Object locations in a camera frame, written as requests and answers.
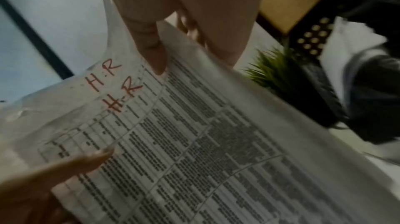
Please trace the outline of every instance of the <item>sheet of paper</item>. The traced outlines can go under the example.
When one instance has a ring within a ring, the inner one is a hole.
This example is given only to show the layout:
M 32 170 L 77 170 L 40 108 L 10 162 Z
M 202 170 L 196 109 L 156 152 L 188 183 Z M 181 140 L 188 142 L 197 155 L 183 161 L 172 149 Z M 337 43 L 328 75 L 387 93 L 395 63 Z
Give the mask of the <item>sheet of paper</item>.
M 168 68 L 154 75 L 105 7 L 104 60 L 0 119 L 30 167 L 115 146 L 53 190 L 83 224 L 398 222 L 388 180 L 325 129 L 166 23 Z

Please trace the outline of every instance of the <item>black strip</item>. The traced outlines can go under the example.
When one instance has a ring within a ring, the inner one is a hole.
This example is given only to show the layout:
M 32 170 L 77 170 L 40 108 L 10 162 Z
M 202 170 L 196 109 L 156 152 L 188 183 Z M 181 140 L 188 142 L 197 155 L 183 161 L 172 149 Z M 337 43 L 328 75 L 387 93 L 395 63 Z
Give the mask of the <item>black strip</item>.
M 264 18 L 261 14 L 257 15 L 257 19 L 255 20 L 267 33 L 269 33 L 272 37 L 275 38 L 279 43 L 282 43 L 283 34 L 280 32 L 274 25 L 272 25 L 266 18 Z
M 36 50 L 60 76 L 60 78 L 67 79 L 74 75 L 72 71 L 64 64 L 64 62 L 56 55 L 56 53 L 54 53 L 54 51 L 38 35 L 38 33 L 34 31 L 28 22 L 26 22 L 19 12 L 8 2 L 8 0 L 0 0 L 0 5 L 18 26 L 21 32 L 30 40 Z

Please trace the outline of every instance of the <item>hand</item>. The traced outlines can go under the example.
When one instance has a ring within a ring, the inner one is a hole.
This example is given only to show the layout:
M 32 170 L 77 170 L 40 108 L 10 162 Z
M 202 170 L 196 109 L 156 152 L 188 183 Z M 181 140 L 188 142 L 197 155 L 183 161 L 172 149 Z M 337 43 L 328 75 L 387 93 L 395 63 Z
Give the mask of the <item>hand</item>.
M 177 11 L 177 27 L 232 66 L 249 39 L 260 0 L 114 0 L 136 46 L 155 73 L 166 67 L 156 22 Z
M 113 149 L 90 156 L 45 166 L 0 184 L 1 223 L 61 224 L 79 223 L 66 211 L 51 189 L 69 178 L 98 168 L 114 153 Z

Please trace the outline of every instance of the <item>red ink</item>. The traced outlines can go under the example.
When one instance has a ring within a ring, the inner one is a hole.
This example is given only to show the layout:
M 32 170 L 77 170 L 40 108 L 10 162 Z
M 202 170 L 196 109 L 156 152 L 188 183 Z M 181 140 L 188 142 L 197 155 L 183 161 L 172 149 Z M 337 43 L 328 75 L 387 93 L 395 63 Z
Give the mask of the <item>red ink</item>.
M 121 112 L 118 107 L 122 107 L 122 105 L 118 102 L 118 99 L 113 98 L 110 94 L 107 94 L 107 96 L 112 100 L 112 103 L 110 104 L 107 100 L 103 99 L 103 102 L 108 105 L 108 108 L 112 108 L 117 112 Z
M 93 84 L 94 81 L 99 82 L 101 85 L 104 85 L 103 82 L 101 82 L 96 76 L 95 74 L 91 73 L 92 77 L 94 77 L 94 80 L 89 80 L 89 78 L 85 77 L 86 81 L 88 82 L 88 84 L 90 84 L 90 86 L 95 89 L 97 92 L 99 92 L 99 89 L 96 88 L 96 86 Z
M 113 63 L 113 60 L 110 58 L 110 59 L 105 60 L 105 61 L 103 62 L 102 65 L 103 65 L 103 69 L 105 69 L 105 70 L 108 71 L 111 75 L 114 76 L 114 74 L 113 74 L 110 70 L 119 68 L 119 67 L 121 67 L 122 65 L 111 66 L 112 63 Z
M 121 89 L 125 90 L 126 93 L 129 94 L 129 96 L 134 97 L 131 92 L 134 92 L 134 91 L 136 91 L 136 90 L 138 90 L 138 89 L 140 89 L 142 87 L 143 87 L 143 85 L 132 87 L 132 78 L 130 76 L 128 76 L 125 79 L 124 83 L 122 84 Z

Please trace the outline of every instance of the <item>light blue surface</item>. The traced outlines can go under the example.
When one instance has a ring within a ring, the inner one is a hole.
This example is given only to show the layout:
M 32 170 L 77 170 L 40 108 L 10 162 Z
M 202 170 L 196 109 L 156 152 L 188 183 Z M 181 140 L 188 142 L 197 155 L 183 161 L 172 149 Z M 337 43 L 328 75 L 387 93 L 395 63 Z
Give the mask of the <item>light blue surface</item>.
M 13 102 L 60 81 L 0 8 L 0 100 Z
M 9 0 L 74 72 L 103 55 L 107 24 L 103 0 Z

